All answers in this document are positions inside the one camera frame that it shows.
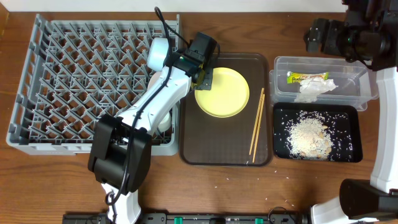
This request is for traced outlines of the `light blue bowl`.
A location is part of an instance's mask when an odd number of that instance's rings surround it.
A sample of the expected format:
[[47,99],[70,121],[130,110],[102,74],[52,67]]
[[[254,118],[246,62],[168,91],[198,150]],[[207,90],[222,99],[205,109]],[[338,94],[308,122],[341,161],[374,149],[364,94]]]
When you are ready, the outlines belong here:
[[169,52],[169,42],[166,38],[156,37],[150,46],[147,58],[147,66],[155,72],[159,72],[164,67],[164,62]]

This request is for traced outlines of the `yellow round plate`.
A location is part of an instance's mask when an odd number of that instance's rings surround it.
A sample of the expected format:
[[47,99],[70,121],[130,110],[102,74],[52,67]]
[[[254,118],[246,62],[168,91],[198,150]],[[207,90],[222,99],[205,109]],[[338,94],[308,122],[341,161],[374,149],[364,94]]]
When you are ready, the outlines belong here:
[[214,68],[211,90],[195,90],[195,100],[211,116],[231,117],[247,105],[249,85],[239,72],[231,68]]

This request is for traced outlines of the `yellow green snack wrapper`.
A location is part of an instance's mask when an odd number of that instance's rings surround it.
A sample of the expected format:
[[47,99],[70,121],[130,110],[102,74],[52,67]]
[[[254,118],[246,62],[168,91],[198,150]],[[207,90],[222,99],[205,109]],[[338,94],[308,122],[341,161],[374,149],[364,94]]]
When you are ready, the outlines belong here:
[[312,74],[307,74],[307,73],[298,73],[298,72],[287,72],[287,83],[300,83],[302,80],[306,80],[308,78],[322,78],[324,80],[327,80],[329,76],[328,72],[324,73],[312,73]]

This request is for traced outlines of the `white napkin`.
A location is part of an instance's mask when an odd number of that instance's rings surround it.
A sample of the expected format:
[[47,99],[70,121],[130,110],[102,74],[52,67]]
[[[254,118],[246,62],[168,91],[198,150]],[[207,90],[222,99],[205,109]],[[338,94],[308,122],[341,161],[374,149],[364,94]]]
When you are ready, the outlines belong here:
[[328,91],[332,91],[338,86],[333,79],[324,80],[320,77],[307,78],[300,82],[299,94],[294,100],[295,103],[313,103],[317,101],[317,96]]

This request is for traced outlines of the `white paper cup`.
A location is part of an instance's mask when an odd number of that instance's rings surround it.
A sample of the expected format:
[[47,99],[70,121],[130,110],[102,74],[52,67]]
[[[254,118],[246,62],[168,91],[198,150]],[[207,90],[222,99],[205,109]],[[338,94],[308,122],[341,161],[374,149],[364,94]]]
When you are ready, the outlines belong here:
[[161,120],[161,122],[159,123],[157,130],[160,133],[164,133],[166,132],[172,125],[172,117],[170,115],[170,113],[167,113]]

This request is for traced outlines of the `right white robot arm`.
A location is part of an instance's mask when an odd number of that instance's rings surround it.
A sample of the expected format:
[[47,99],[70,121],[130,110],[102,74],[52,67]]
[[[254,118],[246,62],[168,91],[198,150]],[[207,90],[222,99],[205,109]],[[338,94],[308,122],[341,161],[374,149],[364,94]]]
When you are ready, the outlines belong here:
[[377,153],[368,180],[345,179],[337,197],[310,208],[309,223],[374,223],[397,219],[397,1],[344,0],[343,21],[315,19],[307,52],[360,62],[375,72],[379,93]]

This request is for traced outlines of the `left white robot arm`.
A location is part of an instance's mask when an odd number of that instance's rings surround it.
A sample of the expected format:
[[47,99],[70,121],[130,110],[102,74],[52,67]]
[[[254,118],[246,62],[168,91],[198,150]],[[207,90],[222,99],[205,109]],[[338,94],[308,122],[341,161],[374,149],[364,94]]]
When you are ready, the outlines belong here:
[[97,122],[88,169],[106,191],[112,223],[135,223],[139,218],[137,195],[149,171],[152,135],[191,85],[212,72],[218,56],[188,49],[151,51],[148,67],[160,72],[152,88],[120,116],[106,114]]

